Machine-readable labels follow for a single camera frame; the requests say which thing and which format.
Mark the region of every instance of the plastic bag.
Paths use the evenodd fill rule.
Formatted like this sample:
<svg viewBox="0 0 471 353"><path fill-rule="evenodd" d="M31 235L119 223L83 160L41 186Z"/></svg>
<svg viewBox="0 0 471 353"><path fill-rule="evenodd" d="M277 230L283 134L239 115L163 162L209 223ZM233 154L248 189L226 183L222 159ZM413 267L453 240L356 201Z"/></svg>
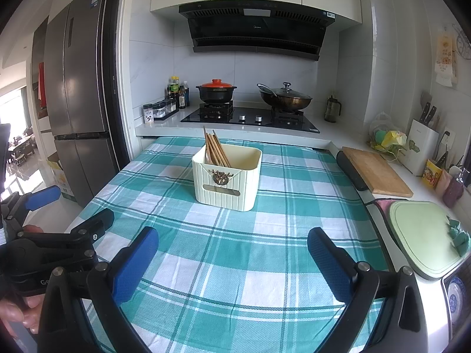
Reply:
<svg viewBox="0 0 471 353"><path fill-rule="evenodd" d="M385 112L376 116L370 125L370 145L373 149L391 153L397 157L397 152L404 148L407 136L400 132Z"/></svg>
<svg viewBox="0 0 471 353"><path fill-rule="evenodd" d="M374 141L376 132L378 130L383 130L386 133L390 130L399 130L397 126L394 126L392 123L391 117L385 112L379 113L373 120L370 125L370 138Z"/></svg>

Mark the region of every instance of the green cutting board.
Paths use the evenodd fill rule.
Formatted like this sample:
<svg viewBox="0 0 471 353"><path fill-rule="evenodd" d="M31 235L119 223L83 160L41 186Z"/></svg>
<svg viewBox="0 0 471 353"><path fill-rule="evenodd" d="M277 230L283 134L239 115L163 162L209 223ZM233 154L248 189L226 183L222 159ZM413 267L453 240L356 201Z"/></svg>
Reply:
<svg viewBox="0 0 471 353"><path fill-rule="evenodd" d="M402 252L422 277L439 279L461 261L448 235L447 213L435 203L394 202L389 219Z"/></svg>

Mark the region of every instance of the blue gripper pad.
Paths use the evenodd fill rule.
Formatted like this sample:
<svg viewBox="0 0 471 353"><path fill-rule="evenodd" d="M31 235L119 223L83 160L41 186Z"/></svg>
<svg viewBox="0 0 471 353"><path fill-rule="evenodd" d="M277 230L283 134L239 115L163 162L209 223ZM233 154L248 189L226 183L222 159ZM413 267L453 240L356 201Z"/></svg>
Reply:
<svg viewBox="0 0 471 353"><path fill-rule="evenodd" d="M348 304L356 277L353 259L344 249L336 247L319 227L309 231L308 251L337 301Z"/></svg>
<svg viewBox="0 0 471 353"><path fill-rule="evenodd" d="M135 240L111 261L112 296L117 306L129 301L159 247L159 234L144 227Z"/></svg>
<svg viewBox="0 0 471 353"><path fill-rule="evenodd" d="M36 211L38 208L52 203L59 198L60 188L57 186L50 186L48 188L42 189L41 191L35 192L34 194L31 194L24 206L30 211Z"/></svg>

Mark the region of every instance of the range hood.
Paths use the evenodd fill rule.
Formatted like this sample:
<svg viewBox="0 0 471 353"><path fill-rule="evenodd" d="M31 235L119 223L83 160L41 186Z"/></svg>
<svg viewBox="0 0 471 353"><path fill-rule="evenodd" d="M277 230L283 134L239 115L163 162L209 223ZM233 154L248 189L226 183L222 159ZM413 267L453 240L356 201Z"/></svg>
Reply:
<svg viewBox="0 0 471 353"><path fill-rule="evenodd" d="M268 0L211 0L180 5L193 50L254 51L317 61L335 15L305 5Z"/></svg>

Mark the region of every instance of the blue and white plate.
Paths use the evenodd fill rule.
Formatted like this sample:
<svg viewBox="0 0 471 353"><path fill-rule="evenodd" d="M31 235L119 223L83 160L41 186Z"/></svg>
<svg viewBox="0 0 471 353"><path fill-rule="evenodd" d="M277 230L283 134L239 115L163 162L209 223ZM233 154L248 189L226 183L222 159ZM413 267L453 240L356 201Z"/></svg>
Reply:
<svg viewBox="0 0 471 353"><path fill-rule="evenodd" d="M463 304L466 301L465 285L458 277L455 277L450 281L447 293L451 323L456 324L460 318Z"/></svg>

